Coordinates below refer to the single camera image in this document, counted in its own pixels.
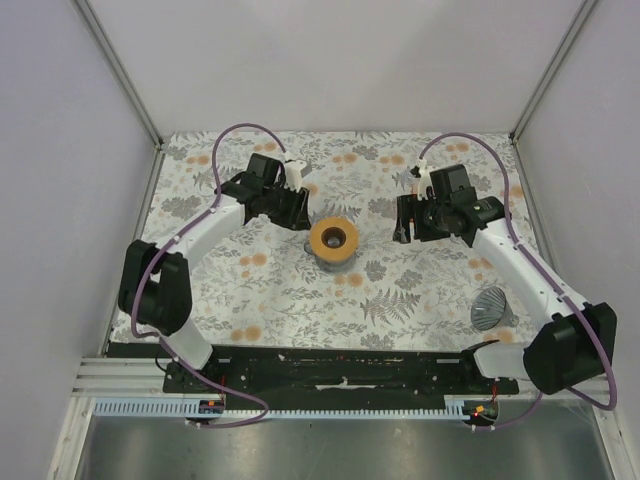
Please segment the clear glass coffee server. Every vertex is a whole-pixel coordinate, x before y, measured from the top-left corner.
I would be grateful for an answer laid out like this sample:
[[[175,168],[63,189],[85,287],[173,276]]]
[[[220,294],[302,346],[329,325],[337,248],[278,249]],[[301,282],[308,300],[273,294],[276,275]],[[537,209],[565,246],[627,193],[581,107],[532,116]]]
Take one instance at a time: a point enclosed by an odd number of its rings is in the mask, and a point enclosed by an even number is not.
[[[341,261],[325,260],[314,253],[309,241],[306,241],[304,243],[304,251],[315,260],[315,263],[322,271],[329,272],[329,273],[347,272],[353,268],[357,259],[357,254],[353,253],[346,260],[341,260]]]

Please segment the clear ribbed glass dripper cone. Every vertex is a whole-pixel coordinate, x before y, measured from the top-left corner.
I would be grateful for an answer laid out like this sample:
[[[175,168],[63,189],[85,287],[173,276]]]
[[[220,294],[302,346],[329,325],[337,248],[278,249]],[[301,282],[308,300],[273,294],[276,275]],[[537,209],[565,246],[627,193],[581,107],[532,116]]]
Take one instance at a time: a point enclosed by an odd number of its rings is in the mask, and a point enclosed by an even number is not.
[[[470,320],[479,331],[519,324],[519,317],[511,308],[505,292],[498,287],[487,288],[478,294],[472,302]]]

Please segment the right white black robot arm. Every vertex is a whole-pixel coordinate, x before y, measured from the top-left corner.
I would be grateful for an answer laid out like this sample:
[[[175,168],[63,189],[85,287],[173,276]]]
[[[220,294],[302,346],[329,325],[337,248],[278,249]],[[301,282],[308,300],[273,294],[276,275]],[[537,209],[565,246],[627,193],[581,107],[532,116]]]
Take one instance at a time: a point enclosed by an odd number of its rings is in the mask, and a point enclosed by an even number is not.
[[[464,166],[414,167],[411,173],[418,185],[397,198],[394,241],[461,239],[499,272],[538,329],[528,344],[475,347],[474,359],[458,368],[460,386],[477,394],[494,377],[509,377],[552,395],[609,374],[617,327],[613,309],[591,304],[562,281],[517,237],[501,200],[478,198]]]

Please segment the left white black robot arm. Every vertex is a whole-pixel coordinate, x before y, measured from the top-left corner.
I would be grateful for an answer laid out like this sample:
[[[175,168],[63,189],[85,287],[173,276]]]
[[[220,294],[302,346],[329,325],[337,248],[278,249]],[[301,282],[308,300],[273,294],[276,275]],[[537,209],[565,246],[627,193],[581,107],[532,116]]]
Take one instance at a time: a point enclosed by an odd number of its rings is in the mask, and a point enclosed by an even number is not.
[[[310,172],[303,160],[253,154],[244,171],[215,190],[214,204],[180,230],[158,242],[135,240],[128,246],[118,308],[134,325],[151,327],[171,356],[188,364],[185,379],[198,392],[216,388],[220,368],[209,361],[213,347],[190,318],[191,271],[214,246],[261,215],[291,231],[310,229],[310,192],[302,182]]]

